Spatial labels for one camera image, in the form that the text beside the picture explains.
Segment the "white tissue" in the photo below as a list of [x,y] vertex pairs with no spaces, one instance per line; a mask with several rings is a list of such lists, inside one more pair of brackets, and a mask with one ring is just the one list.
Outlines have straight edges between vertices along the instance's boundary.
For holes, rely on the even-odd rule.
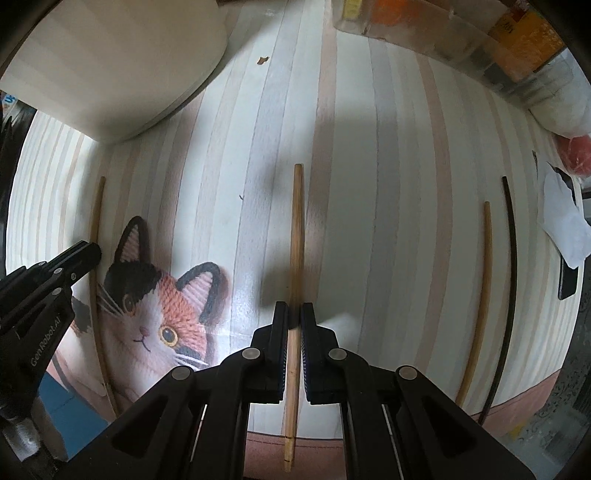
[[538,223],[570,268],[591,255],[591,226],[573,202],[571,190],[548,164],[538,165]]

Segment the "striped surface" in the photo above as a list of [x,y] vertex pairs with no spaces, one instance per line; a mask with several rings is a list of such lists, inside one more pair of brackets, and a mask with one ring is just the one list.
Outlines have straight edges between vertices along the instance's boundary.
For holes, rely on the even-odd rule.
[[[518,291],[494,405],[558,370],[580,294],[558,301],[559,254],[536,223],[531,150],[559,165],[550,134],[437,61],[336,31],[330,3],[222,9],[231,34],[215,79],[140,137],[100,145],[35,117],[11,199],[8,270],[87,237],[105,175],[99,278],[134,215],[148,221],[154,264],[173,276],[203,261],[220,265],[232,296],[216,331],[220,361],[271,321],[276,300],[288,298],[292,172],[303,163],[306,300],[317,319],[370,363],[414,364],[454,398],[476,320],[488,200],[493,283],[465,402],[472,414],[490,387],[505,327],[507,175]],[[299,436],[340,436],[336,407],[300,405]],[[277,434],[281,417],[282,406],[253,406],[249,429]]]

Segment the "blue surface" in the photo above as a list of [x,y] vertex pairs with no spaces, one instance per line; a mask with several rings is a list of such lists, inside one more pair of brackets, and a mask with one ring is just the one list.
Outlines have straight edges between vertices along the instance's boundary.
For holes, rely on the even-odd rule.
[[72,458],[107,426],[99,415],[65,390],[48,374],[43,376],[39,395],[66,443],[68,457]]

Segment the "wooden stick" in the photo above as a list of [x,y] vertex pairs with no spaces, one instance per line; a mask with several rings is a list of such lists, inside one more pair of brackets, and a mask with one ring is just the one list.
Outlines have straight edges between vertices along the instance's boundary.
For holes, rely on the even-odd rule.
[[480,303],[478,305],[478,316],[476,317],[476,329],[474,330],[474,339],[472,348],[468,356],[468,363],[462,378],[460,390],[457,392],[456,404],[461,407],[464,404],[468,390],[474,377],[484,331],[486,329],[486,319],[488,317],[488,307],[491,301],[491,282],[492,282],[492,220],[491,204],[484,202],[484,265],[482,269],[482,288],[480,290]]
[[287,372],[285,378],[284,469],[291,471],[296,453],[297,415],[300,400],[300,307],[304,271],[304,166],[295,165],[291,207],[290,249],[290,328],[287,332]]
[[[92,207],[92,214],[90,217],[90,241],[97,243],[99,239],[99,224],[100,224],[100,210],[103,203],[103,192],[105,191],[105,177],[99,180],[98,189],[96,191],[95,203]],[[105,363],[105,353],[103,349],[103,340],[100,336],[100,325],[98,322],[98,310],[96,307],[96,269],[93,268],[88,273],[89,281],[89,296],[90,296],[90,325],[95,337],[96,356],[99,360],[100,374],[103,377],[103,384],[107,392],[107,400],[113,410],[113,420],[119,416],[119,408],[113,395],[113,389],[109,380],[109,372]]]

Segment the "black stick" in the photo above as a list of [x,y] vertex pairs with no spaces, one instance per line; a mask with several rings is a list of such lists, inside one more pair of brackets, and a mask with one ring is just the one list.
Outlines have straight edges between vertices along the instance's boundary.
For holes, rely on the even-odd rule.
[[511,246],[511,285],[509,288],[509,309],[507,310],[507,323],[505,325],[505,335],[503,336],[503,343],[501,345],[501,354],[499,362],[496,365],[495,376],[492,378],[491,389],[478,417],[478,424],[484,424],[486,417],[491,409],[492,402],[495,399],[496,391],[499,388],[503,370],[505,369],[505,362],[507,360],[507,353],[509,352],[509,344],[511,343],[511,333],[513,332],[513,320],[515,319],[515,302],[517,299],[517,236],[515,234],[515,213],[513,212],[513,202],[511,201],[511,191],[509,190],[509,181],[507,177],[503,177],[503,190],[505,192],[505,203],[507,206],[507,217],[509,220],[509,244]]

